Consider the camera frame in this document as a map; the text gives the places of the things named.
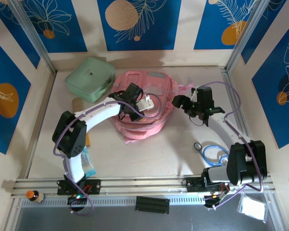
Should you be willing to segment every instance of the orange bottle cap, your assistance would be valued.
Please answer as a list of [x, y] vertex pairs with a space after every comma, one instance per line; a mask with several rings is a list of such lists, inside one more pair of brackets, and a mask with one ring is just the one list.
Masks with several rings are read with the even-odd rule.
[[33, 191], [28, 191], [28, 192], [26, 192], [26, 198], [32, 198], [32, 197], [34, 197], [34, 192]]

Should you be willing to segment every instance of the small bottle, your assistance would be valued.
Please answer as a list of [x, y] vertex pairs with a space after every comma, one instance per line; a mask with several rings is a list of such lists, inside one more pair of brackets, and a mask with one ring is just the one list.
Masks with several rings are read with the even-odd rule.
[[28, 198], [30, 201], [42, 202], [44, 200], [44, 194], [36, 190], [28, 191], [26, 192], [26, 198]]

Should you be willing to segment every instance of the pink backpack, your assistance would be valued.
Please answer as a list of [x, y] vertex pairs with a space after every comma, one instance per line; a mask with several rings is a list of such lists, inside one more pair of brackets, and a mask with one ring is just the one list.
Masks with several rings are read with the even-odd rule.
[[[170, 112], [173, 110], [171, 104], [173, 98], [186, 90], [186, 87], [178, 86], [176, 81], [164, 73], [127, 71], [116, 78], [111, 92], [126, 90], [130, 83], [134, 83], [143, 89], [143, 97], [148, 93], [157, 95], [162, 105], [160, 107], [158, 99], [151, 95], [150, 98], [154, 103], [154, 108], [145, 110], [144, 115], [153, 117], [159, 114], [160, 116], [154, 119], [142, 118], [140, 121], [134, 122], [131, 122], [128, 115], [122, 120], [118, 116], [113, 118], [116, 129], [126, 137], [126, 143], [157, 134], [163, 128]], [[183, 90], [178, 91], [178, 87], [183, 87]]]

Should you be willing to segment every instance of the blue stethoscope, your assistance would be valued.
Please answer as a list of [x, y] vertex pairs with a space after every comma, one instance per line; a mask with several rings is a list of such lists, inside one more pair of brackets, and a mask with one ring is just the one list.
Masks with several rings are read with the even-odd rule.
[[[200, 155], [202, 156], [202, 158], [208, 163], [208, 165], [210, 165], [211, 167], [215, 167], [215, 166], [222, 166], [223, 165], [223, 160], [225, 158], [228, 158], [229, 157], [229, 153], [226, 149], [224, 149], [223, 147], [221, 146], [218, 146], [218, 145], [209, 145], [207, 147], [205, 147], [203, 150], [202, 150], [202, 146], [200, 143], [196, 142], [194, 143], [194, 148], [196, 150], [199, 151]], [[224, 153], [226, 153], [226, 155], [223, 155], [219, 162], [218, 163], [214, 163], [212, 161], [210, 161], [206, 156], [205, 156], [205, 153], [206, 153], [206, 150], [210, 149], [210, 148], [218, 148], [220, 150], [222, 150]]]

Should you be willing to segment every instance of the white paper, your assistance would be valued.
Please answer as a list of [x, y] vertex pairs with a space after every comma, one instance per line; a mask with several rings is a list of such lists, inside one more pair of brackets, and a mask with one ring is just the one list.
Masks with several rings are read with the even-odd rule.
[[263, 220], [265, 215], [265, 204], [251, 198], [244, 197], [242, 202], [242, 213], [253, 218]]

